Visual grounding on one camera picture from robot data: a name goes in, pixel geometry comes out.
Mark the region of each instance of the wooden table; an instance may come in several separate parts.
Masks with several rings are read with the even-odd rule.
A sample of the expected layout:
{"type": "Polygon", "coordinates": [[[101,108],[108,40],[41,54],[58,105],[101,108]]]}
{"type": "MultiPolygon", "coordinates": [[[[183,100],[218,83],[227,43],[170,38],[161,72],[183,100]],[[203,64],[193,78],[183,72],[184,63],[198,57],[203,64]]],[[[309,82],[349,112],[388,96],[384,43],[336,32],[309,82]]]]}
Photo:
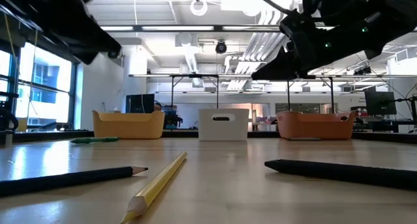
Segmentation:
{"type": "Polygon", "coordinates": [[[147,166],[132,178],[0,199],[2,224],[120,223],[130,198],[181,151],[188,152],[148,212],[132,223],[400,224],[416,223],[417,193],[280,175],[277,158],[417,170],[417,147],[371,141],[199,142],[197,139],[68,141],[0,149],[0,179],[125,165],[147,166]]]}

